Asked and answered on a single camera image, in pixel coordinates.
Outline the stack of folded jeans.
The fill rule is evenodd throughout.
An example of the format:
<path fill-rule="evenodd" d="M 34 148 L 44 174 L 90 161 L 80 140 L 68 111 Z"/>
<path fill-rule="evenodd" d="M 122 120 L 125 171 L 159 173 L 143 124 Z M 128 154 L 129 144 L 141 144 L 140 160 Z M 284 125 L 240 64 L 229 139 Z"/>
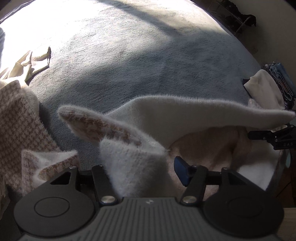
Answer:
<path fill-rule="evenodd" d="M 283 96 L 285 109 L 292 110 L 295 104 L 295 85 L 281 63 L 266 64 L 263 70 L 273 78 Z"/>

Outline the folded cream garment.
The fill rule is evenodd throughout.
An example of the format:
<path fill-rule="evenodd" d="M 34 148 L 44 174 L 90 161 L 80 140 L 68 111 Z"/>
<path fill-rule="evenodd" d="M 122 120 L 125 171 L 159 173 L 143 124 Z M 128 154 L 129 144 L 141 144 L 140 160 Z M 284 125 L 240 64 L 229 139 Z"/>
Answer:
<path fill-rule="evenodd" d="M 285 102 L 280 89 L 267 71 L 260 69 L 243 86 L 251 98 L 262 108 L 285 109 Z"/>

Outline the pink houndstooth fuzzy sweater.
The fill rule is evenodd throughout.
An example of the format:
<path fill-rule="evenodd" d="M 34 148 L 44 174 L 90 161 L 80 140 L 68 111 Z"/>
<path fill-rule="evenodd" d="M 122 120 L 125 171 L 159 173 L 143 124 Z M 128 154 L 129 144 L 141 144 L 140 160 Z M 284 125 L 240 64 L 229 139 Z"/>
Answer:
<path fill-rule="evenodd" d="M 36 96 L 18 81 L 1 83 L 1 175 L 26 195 L 55 174 L 80 166 L 77 151 L 63 152 L 34 110 Z M 247 138 L 249 130 L 274 132 L 292 111 L 170 96 L 144 96 L 107 113 L 63 105 L 59 118 L 98 148 L 115 192 L 123 196 L 180 196 L 173 156 L 211 171 L 229 167 L 262 189 L 269 186 L 280 151 Z"/>

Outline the cream thin strappy garment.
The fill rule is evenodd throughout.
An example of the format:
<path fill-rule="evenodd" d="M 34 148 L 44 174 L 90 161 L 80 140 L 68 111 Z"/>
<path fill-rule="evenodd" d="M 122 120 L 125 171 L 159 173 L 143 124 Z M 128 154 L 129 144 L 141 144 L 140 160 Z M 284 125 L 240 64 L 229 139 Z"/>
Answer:
<path fill-rule="evenodd" d="M 19 82 L 27 83 L 35 75 L 49 68 L 50 60 L 50 47 L 44 53 L 27 51 L 13 66 L 1 72 L 1 81 L 9 83 L 18 80 Z"/>

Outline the grey fleece bed blanket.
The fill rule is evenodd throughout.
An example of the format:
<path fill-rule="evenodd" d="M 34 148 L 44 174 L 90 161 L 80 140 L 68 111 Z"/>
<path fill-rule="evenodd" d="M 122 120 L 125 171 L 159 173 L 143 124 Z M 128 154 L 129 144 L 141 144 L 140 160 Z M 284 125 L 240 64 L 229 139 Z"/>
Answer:
<path fill-rule="evenodd" d="M 163 145 L 180 137 L 179 114 L 153 120 L 141 96 L 225 99 L 247 104 L 242 80 L 260 68 L 245 47 L 190 1 L 33 1 L 1 23 L 1 67 L 27 51 L 51 50 L 49 68 L 29 83 L 58 146 L 77 150 L 84 168 L 94 145 L 58 118 L 61 105 L 101 113 L 134 101 L 144 130 Z"/>

